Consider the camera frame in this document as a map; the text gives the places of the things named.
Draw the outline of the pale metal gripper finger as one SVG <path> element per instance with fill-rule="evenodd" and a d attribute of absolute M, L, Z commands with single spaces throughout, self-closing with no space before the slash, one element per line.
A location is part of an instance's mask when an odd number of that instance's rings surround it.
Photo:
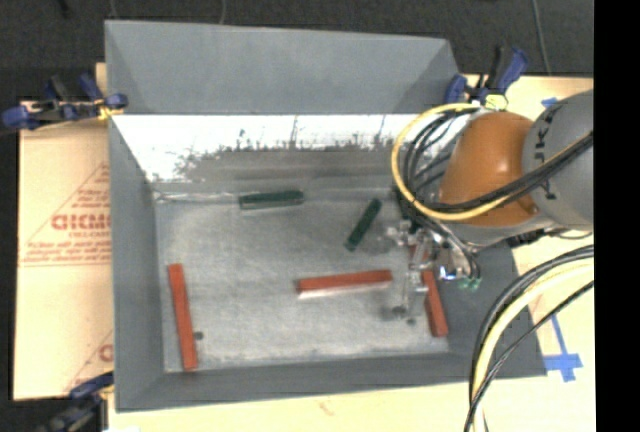
<path fill-rule="evenodd" d="M 426 286 L 418 286 L 411 289 L 406 301 L 405 321 L 410 326 L 415 326 L 418 320 L 425 314 L 425 300 L 428 296 Z"/>
<path fill-rule="evenodd" d="M 409 319 L 413 316 L 417 287 L 418 273 L 416 271 L 408 271 L 403 282 L 400 301 L 392 308 L 392 316 L 396 320 Z"/>

